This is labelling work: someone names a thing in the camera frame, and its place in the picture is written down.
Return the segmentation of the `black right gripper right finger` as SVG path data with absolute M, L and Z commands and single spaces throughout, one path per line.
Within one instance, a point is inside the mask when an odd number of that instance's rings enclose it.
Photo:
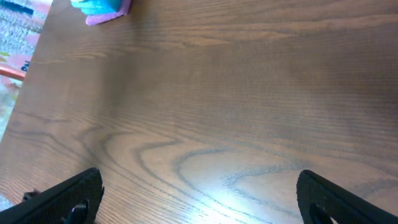
M 305 224 L 397 223 L 397 216 L 310 170 L 301 171 L 296 189 L 298 207 Z

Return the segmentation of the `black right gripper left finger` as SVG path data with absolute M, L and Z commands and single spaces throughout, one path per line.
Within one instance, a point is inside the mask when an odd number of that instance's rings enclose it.
M 1 212 L 1 224 L 92 224 L 103 195 L 101 172 L 92 167 L 43 192 L 24 193 L 21 203 Z

